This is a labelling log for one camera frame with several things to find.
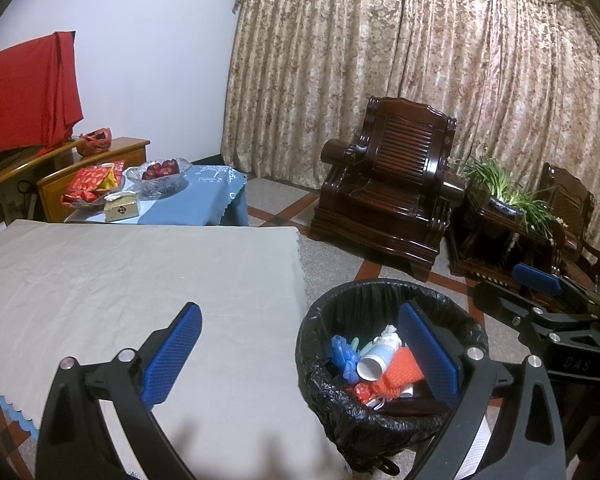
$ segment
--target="black trash bag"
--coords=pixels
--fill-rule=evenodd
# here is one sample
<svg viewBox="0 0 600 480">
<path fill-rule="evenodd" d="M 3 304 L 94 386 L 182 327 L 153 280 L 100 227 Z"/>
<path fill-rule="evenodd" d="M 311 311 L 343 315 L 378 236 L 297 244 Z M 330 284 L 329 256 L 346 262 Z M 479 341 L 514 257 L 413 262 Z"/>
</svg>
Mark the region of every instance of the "black trash bag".
<svg viewBox="0 0 600 480">
<path fill-rule="evenodd" d="M 484 329 L 461 307 L 435 290 L 400 280 L 362 280 L 332 288 L 312 304 L 300 326 L 296 365 L 302 396 L 355 471 L 379 468 L 398 474 L 386 457 L 429 438 L 446 419 L 446 415 L 383 416 L 359 402 L 328 371 L 333 335 L 347 341 L 357 337 L 362 347 L 388 324 L 397 327 L 399 307 L 412 299 L 465 347 L 488 351 Z"/>
</svg>

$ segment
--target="chair backrest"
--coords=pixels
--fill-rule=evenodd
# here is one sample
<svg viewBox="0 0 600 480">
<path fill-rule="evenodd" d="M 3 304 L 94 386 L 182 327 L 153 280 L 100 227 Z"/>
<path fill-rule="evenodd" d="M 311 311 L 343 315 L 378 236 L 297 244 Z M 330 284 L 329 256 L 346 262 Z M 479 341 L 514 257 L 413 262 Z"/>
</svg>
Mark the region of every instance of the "chair backrest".
<svg viewBox="0 0 600 480">
<path fill-rule="evenodd" d="M 451 151 L 456 120 L 407 99 L 372 97 L 360 144 L 366 175 L 421 194 L 436 193 Z"/>
<path fill-rule="evenodd" d="M 554 216 L 564 220 L 567 231 L 573 234 L 579 243 L 591 221 L 595 206 L 593 195 L 579 178 L 548 162 L 542 167 L 538 189 L 538 197 L 548 203 Z"/>
</svg>

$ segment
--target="wooden armchair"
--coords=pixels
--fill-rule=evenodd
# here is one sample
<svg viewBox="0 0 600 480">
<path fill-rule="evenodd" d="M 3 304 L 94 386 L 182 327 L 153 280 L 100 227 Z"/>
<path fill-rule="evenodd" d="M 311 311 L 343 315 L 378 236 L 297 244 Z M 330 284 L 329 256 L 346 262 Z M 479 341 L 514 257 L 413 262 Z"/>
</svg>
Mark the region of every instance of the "wooden armchair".
<svg viewBox="0 0 600 480">
<path fill-rule="evenodd" d="M 311 232 L 338 235 L 408 260 L 424 282 L 440 252 L 464 181 L 446 170 L 456 120 L 401 98 L 369 99 L 353 144 L 329 140 L 320 158 L 332 164 L 320 190 Z"/>
<path fill-rule="evenodd" d="M 600 292 L 600 251 L 585 240 L 595 206 L 593 195 L 578 178 L 548 162 L 542 168 L 538 189 L 537 197 L 545 200 L 554 216 L 566 224 L 564 227 L 554 222 L 551 226 L 555 239 L 551 272 L 569 276 L 581 286 Z M 594 264 L 584 257 L 584 249 L 596 258 Z"/>
</svg>

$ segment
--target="metal screw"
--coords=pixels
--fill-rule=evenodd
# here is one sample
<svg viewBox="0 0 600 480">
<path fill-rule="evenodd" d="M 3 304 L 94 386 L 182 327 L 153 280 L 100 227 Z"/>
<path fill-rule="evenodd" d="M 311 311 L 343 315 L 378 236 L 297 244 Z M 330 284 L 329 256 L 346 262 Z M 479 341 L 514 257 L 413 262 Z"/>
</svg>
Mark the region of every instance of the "metal screw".
<svg viewBox="0 0 600 480">
<path fill-rule="evenodd" d="M 532 365 L 533 368 L 539 368 L 542 366 L 542 359 L 537 355 L 530 355 L 526 358 L 526 360 L 529 361 L 529 364 Z"/>
<path fill-rule="evenodd" d="M 472 346 L 466 351 L 466 355 L 469 359 L 473 359 L 474 361 L 479 361 L 484 357 L 484 352 L 475 346 Z"/>
<path fill-rule="evenodd" d="M 60 367 L 62 370 L 71 370 L 75 365 L 75 359 L 73 357 L 65 357 L 60 361 Z"/>
<path fill-rule="evenodd" d="M 123 363 L 128 363 L 134 357 L 136 357 L 136 352 L 134 350 L 132 350 L 131 348 L 125 348 L 123 351 L 121 351 L 118 354 L 118 359 L 120 361 L 122 361 Z"/>
</svg>

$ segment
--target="curtain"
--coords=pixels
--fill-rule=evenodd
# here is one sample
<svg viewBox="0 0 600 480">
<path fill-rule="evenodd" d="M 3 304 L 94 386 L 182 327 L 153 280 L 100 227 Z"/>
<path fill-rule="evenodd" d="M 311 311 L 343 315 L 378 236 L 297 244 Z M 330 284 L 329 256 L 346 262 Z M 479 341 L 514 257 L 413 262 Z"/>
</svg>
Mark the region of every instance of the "curtain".
<svg viewBox="0 0 600 480">
<path fill-rule="evenodd" d="M 582 0 L 241 1 L 227 163 L 317 188 L 322 146 L 353 139 L 369 96 L 407 97 L 458 118 L 454 157 L 485 149 L 526 189 L 544 162 L 579 177 L 600 248 L 600 24 Z"/>
</svg>

